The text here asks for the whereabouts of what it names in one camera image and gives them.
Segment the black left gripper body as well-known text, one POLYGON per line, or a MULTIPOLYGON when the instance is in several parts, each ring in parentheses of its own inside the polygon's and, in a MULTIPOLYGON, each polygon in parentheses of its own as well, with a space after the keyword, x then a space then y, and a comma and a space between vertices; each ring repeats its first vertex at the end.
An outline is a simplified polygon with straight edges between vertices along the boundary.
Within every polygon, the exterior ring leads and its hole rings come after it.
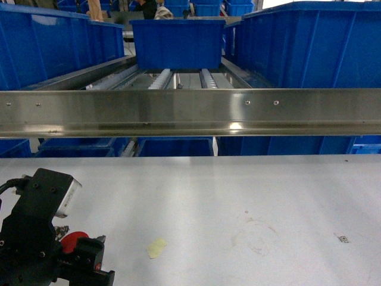
POLYGON ((74 251, 63 252, 52 222, 9 215, 1 229, 1 285, 113 285, 114 271, 77 267, 74 251))

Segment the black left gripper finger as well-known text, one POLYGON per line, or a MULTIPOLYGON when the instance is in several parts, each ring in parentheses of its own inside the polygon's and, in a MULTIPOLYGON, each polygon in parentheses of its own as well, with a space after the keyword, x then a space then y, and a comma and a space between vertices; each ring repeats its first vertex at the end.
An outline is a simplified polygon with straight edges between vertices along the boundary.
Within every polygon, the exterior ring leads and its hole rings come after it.
POLYGON ((104 257, 105 239, 105 235, 96 238, 79 238, 74 248, 74 264, 87 271, 100 271, 104 257))

